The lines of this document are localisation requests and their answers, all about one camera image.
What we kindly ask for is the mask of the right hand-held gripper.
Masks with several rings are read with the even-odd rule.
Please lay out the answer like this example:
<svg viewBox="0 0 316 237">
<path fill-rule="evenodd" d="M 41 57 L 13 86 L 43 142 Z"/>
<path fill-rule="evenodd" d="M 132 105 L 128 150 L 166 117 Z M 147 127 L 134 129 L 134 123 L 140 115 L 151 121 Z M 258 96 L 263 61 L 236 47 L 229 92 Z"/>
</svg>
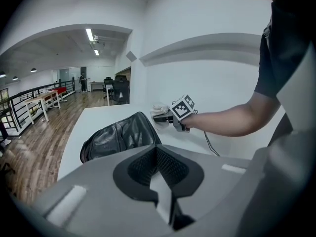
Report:
<svg viewBox="0 0 316 237">
<path fill-rule="evenodd" d="M 178 132 L 190 132 L 190 129 L 182 124 L 182 120 L 194 112 L 195 103 L 188 94 L 174 101 L 169 108 L 171 112 L 153 117 L 154 122 L 173 122 Z"/>
</svg>

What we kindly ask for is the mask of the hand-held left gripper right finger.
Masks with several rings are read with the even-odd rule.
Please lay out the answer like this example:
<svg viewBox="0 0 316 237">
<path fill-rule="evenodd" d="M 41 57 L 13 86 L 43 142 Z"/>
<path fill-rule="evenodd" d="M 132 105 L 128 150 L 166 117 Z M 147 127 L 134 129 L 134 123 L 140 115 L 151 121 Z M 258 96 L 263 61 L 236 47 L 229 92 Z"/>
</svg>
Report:
<svg viewBox="0 0 316 237">
<path fill-rule="evenodd" d="M 167 149 L 197 162 L 204 171 L 204 179 L 190 197 L 178 199 L 184 214 L 198 220 L 215 206 L 233 189 L 249 166 L 249 159 L 218 157 L 184 150 L 167 145 Z"/>
</svg>

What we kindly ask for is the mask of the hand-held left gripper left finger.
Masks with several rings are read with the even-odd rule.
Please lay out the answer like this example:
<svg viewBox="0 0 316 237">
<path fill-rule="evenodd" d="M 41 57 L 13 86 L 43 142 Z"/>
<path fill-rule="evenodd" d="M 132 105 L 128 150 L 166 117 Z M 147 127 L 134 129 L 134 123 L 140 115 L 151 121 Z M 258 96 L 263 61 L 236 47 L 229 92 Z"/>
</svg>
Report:
<svg viewBox="0 0 316 237">
<path fill-rule="evenodd" d="M 117 164 L 143 147 L 97 158 L 58 180 L 32 208 L 72 234 L 168 234 L 170 227 L 153 202 L 133 200 L 117 188 Z"/>
</svg>

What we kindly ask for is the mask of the beige cloth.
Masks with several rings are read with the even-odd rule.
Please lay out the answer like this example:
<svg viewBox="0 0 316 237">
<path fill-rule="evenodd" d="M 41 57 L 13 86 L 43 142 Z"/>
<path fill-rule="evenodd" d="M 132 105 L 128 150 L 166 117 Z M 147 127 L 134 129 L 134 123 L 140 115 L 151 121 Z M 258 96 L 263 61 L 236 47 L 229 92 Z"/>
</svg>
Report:
<svg viewBox="0 0 316 237">
<path fill-rule="evenodd" d="M 154 104 L 150 110 L 151 117 L 154 118 L 159 115 L 164 115 L 169 112 L 169 106 L 162 103 Z"/>
</svg>

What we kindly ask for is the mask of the black leather backpack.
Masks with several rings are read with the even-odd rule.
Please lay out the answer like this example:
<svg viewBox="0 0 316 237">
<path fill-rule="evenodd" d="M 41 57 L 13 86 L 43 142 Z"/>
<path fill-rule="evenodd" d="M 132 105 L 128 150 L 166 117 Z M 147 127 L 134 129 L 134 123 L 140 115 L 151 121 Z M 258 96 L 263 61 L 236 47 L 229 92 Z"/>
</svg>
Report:
<svg viewBox="0 0 316 237">
<path fill-rule="evenodd" d="M 136 112 L 128 118 L 96 131 L 84 142 L 80 151 L 82 163 L 129 149 L 161 144 L 146 115 Z"/>
</svg>

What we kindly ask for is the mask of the person's right forearm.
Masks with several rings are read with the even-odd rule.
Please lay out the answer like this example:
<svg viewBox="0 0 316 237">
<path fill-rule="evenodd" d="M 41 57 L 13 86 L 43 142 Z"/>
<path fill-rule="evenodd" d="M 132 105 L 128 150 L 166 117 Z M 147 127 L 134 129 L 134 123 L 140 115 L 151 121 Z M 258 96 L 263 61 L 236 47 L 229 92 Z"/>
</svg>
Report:
<svg viewBox="0 0 316 237">
<path fill-rule="evenodd" d="M 254 92 L 244 104 L 220 112 L 192 114 L 181 123 L 220 136 L 241 137 L 267 125 L 279 108 L 277 99 Z"/>
</svg>

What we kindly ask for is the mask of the large black office chair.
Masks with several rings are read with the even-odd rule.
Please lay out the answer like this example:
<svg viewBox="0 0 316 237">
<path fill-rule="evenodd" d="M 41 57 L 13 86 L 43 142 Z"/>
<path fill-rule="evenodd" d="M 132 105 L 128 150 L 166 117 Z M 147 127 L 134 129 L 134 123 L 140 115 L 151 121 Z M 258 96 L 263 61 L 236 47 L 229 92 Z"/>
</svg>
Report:
<svg viewBox="0 0 316 237">
<path fill-rule="evenodd" d="M 116 105 L 129 104 L 129 84 L 126 76 L 116 75 L 113 82 L 113 100 Z"/>
</svg>

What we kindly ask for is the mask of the red table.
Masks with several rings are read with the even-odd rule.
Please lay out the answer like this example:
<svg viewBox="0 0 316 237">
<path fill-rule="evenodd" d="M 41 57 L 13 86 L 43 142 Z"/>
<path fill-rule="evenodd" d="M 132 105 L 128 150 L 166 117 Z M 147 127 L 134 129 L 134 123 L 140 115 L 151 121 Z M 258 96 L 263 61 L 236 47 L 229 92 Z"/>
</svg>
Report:
<svg viewBox="0 0 316 237">
<path fill-rule="evenodd" d="M 67 101 L 67 100 L 63 99 L 63 93 L 67 92 L 67 88 L 65 86 L 58 87 L 58 88 L 55 88 L 55 89 L 50 89 L 50 91 L 53 91 L 53 90 L 57 91 L 57 95 L 58 95 L 58 97 L 59 97 L 61 102 L 66 102 Z"/>
</svg>

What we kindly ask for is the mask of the wooden desk with white legs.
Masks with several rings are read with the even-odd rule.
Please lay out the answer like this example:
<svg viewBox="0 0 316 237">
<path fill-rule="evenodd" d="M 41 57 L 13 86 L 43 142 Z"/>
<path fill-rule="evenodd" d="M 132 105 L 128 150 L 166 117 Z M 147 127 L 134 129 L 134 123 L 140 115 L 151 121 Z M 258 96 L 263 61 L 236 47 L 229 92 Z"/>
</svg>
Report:
<svg viewBox="0 0 316 237">
<path fill-rule="evenodd" d="M 50 98 L 51 106 L 46 105 L 46 98 Z M 45 117 L 47 122 L 49 122 L 49 118 L 47 115 L 47 110 L 49 108 L 56 108 L 57 107 L 58 109 L 61 109 L 57 90 L 51 90 L 51 91 L 48 91 L 47 93 L 42 93 L 35 98 L 25 100 L 24 103 L 25 103 L 27 113 L 29 115 L 29 118 L 31 120 L 32 125 L 34 125 L 35 123 L 34 123 L 34 119 L 33 119 L 32 115 L 31 115 L 29 106 L 28 106 L 29 104 L 40 103 L 40 105 L 42 107 L 42 112 L 43 112 L 44 117 Z"/>
</svg>

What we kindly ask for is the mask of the black metal railing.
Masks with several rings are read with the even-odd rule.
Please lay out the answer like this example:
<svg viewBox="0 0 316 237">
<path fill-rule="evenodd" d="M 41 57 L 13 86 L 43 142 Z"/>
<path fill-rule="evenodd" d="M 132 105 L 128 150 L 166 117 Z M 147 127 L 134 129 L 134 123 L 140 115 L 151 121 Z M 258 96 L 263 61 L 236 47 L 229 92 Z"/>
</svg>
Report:
<svg viewBox="0 0 316 237">
<path fill-rule="evenodd" d="M 62 86 L 67 88 L 67 92 L 63 93 L 64 100 L 66 100 L 66 97 L 70 96 L 76 91 L 75 82 L 73 80 L 59 81 L 56 83 L 25 90 L 1 101 L 0 121 L 4 124 L 9 136 L 19 136 L 31 124 L 31 120 L 24 103 L 25 100 L 35 98 L 42 93 L 47 93 L 50 91 L 50 89 L 55 89 Z M 50 98 L 46 98 L 46 105 L 51 106 Z M 34 121 L 41 115 L 44 115 L 40 103 L 29 104 L 28 106 Z"/>
</svg>

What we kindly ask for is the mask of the person's black shirt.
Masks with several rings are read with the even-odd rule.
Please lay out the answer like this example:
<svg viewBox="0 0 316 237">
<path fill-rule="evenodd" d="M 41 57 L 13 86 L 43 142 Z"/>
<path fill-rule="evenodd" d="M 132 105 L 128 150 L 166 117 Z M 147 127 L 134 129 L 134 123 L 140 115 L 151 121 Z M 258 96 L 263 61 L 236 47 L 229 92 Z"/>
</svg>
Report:
<svg viewBox="0 0 316 237">
<path fill-rule="evenodd" d="M 306 4 L 275 0 L 260 43 L 259 77 L 255 92 L 262 95 L 257 118 L 264 127 L 280 106 L 277 93 L 291 78 L 315 39 Z"/>
</svg>

